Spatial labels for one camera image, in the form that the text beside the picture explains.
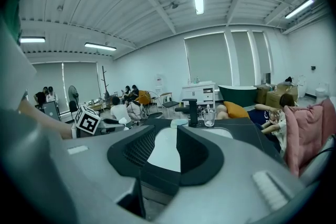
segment green bathtub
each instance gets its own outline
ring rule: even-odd
[[[238,104],[242,107],[254,105],[257,88],[254,86],[224,86],[218,85],[224,101]]]

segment white cabinet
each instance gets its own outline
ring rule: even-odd
[[[215,107],[215,83],[212,81],[190,84],[182,87],[183,99],[197,99],[197,104],[212,104]]]

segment white ceiling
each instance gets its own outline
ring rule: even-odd
[[[96,54],[96,49],[84,47],[85,42],[108,42],[117,51],[98,54],[117,58],[157,40],[211,26],[287,29],[298,19],[289,22],[284,15],[305,0],[204,0],[203,15],[196,15],[193,0],[176,9],[171,8],[173,1],[178,0],[21,0],[22,36],[46,37],[45,44],[22,44],[22,49]]]

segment office chair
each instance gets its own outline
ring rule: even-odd
[[[78,110],[75,101],[70,101],[70,102],[69,102],[69,109],[70,109],[70,112],[71,112],[71,118],[73,119],[73,117],[72,117],[72,113],[73,113],[73,112],[76,112],[76,111]]]

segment yellow cushion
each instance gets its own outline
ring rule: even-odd
[[[235,118],[250,118],[247,111],[240,105],[232,102],[224,102],[224,106],[227,108],[227,113],[231,119]]]

